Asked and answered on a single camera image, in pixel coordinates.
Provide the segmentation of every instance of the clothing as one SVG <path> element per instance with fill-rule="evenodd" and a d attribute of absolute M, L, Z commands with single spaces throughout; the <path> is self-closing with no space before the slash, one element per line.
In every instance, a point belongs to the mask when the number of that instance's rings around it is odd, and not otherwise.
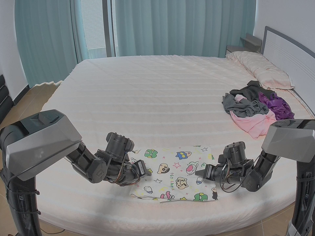
<path fill-rule="evenodd" d="M 216 164 L 210 146 L 144 148 L 132 152 L 130 161 L 144 160 L 152 173 L 133 185 L 132 196 L 160 202 L 218 199 L 213 195 L 215 182 L 203 181 L 195 175 L 197 170 L 205 169 L 206 164 Z"/>
<path fill-rule="evenodd" d="M 277 121 L 274 112 L 271 110 L 266 115 L 256 114 L 246 118 L 237 117 L 233 111 L 230 111 L 230 115 L 236 125 L 248 132 L 254 139 L 257 139 L 260 135 L 266 135 L 269 126 Z"/>
<path fill-rule="evenodd" d="M 253 101 L 253 100 L 259 101 L 259 95 L 258 95 L 259 92 L 262 92 L 268 98 L 270 98 L 271 93 L 274 93 L 274 91 L 272 90 L 267 90 L 267 89 L 262 88 L 259 85 L 259 81 L 250 81 L 247 83 L 247 87 L 244 87 L 239 90 L 233 89 L 230 91 L 230 94 L 233 96 L 236 96 L 237 94 L 242 94 L 249 101 Z"/>
<path fill-rule="evenodd" d="M 237 102 L 235 97 L 229 93 L 226 93 L 225 96 L 223 96 L 223 108 L 228 114 L 230 111 L 233 111 L 237 117 L 244 118 L 256 114 L 265 115 L 269 112 L 268 107 L 258 100 L 249 101 L 241 95 L 238 95 L 236 98 L 240 101 Z"/>
<path fill-rule="evenodd" d="M 266 104 L 275 113 L 277 120 L 294 119 L 294 113 L 291 111 L 289 104 L 278 97 L 276 93 L 272 93 L 270 99 L 268 99 L 262 92 L 259 92 L 259 101 Z"/>

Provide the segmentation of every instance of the pillow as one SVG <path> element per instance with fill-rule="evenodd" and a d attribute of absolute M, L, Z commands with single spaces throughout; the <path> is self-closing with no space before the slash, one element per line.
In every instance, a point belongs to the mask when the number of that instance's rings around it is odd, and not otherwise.
<path fill-rule="evenodd" d="M 260 53 L 238 51 L 226 55 L 228 59 L 239 61 L 264 88 L 292 89 L 294 88 L 288 74 L 274 66 Z"/>

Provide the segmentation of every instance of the wall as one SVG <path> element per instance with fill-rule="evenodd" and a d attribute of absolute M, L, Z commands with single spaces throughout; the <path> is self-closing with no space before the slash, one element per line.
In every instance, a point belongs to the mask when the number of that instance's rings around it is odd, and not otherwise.
<path fill-rule="evenodd" d="M 12 100 L 28 85 L 16 43 L 14 1 L 0 0 L 0 73 Z"/>
<path fill-rule="evenodd" d="M 315 0 L 257 0 L 254 36 L 270 26 L 315 52 Z"/>

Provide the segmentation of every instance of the white headboard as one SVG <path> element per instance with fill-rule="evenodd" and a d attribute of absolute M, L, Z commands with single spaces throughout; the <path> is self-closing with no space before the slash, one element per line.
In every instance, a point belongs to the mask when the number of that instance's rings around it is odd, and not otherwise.
<path fill-rule="evenodd" d="M 315 113 L 315 53 L 268 26 L 261 53 L 294 82 L 294 91 Z"/>

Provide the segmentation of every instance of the bed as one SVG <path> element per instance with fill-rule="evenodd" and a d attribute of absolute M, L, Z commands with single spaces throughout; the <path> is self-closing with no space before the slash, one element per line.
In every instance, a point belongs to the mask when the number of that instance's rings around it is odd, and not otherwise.
<path fill-rule="evenodd" d="M 272 62 L 281 69 L 284 61 L 275 52 L 280 50 L 278 37 L 283 36 L 269 29 L 263 45 L 267 58 L 275 57 Z M 314 57 L 308 60 L 313 65 Z M 287 62 L 286 68 L 295 63 Z M 292 73 L 286 72 L 295 82 Z M 226 92 L 240 89 L 250 80 L 255 78 L 241 64 L 214 57 L 85 60 L 42 110 L 55 108 L 65 113 L 93 153 L 106 147 L 105 136 L 113 131 L 130 137 L 139 147 L 210 144 L 215 156 L 227 144 L 244 141 L 247 158 L 256 158 L 264 136 L 252 139 L 234 124 L 221 104 Z M 299 80 L 295 89 L 275 91 L 288 102 L 296 118 L 313 118 L 312 102 L 298 96 L 308 99 Z M 271 180 L 256 193 L 240 188 L 227 194 L 218 188 L 219 200 L 211 202 L 137 199 L 130 196 L 131 187 L 89 183 L 65 159 L 37 176 L 37 189 L 41 193 L 37 198 L 40 219 L 79 234 L 204 236 L 251 225 L 291 204 L 296 163 L 282 158 Z"/>

